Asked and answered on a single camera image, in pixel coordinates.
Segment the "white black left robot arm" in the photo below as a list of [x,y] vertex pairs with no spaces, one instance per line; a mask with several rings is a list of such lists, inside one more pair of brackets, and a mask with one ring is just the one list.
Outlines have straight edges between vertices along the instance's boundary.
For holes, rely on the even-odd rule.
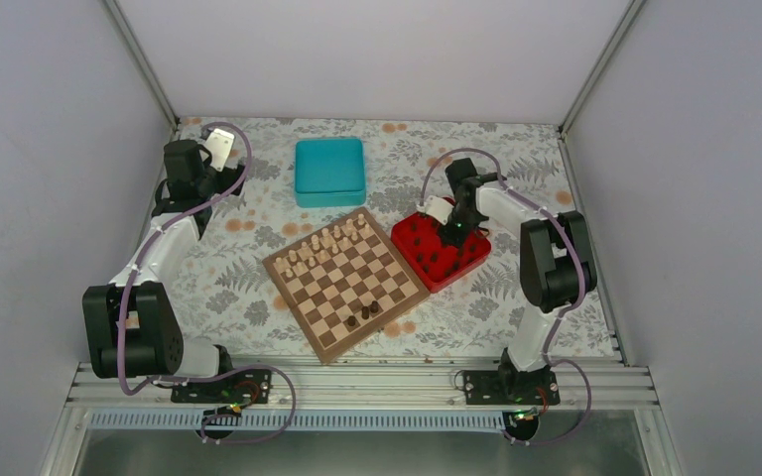
[[213,207],[242,190],[248,166],[228,163],[236,143],[252,149],[239,128],[213,122],[203,126],[201,139],[178,139],[164,147],[165,177],[142,243],[121,272],[82,297],[97,377],[197,379],[197,388],[214,402],[234,393],[237,377],[221,361],[224,349],[184,338],[166,286],[202,238]]

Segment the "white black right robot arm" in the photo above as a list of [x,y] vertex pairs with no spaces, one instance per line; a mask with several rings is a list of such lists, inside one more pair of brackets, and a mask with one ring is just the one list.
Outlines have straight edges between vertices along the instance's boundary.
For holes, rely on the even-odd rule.
[[469,158],[453,161],[445,175],[454,205],[437,216],[443,244],[461,248],[484,221],[519,240],[519,280],[528,304],[501,356],[497,388],[505,401],[521,404],[549,387],[551,342],[565,314],[596,286],[587,226],[576,211],[551,214],[498,172],[479,174]]

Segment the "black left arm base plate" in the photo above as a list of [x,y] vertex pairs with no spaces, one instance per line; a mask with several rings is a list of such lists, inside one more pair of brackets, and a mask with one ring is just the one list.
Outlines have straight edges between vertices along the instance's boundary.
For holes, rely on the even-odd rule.
[[175,404],[215,404],[247,406],[267,404],[272,372],[264,369],[246,370],[210,383],[189,383],[172,389]]

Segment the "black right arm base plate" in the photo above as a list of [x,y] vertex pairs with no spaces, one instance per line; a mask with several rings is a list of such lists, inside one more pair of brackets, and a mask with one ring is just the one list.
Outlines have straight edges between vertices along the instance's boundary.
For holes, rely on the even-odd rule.
[[474,406],[558,405],[556,374],[545,367],[532,372],[466,370],[462,372],[466,403]]

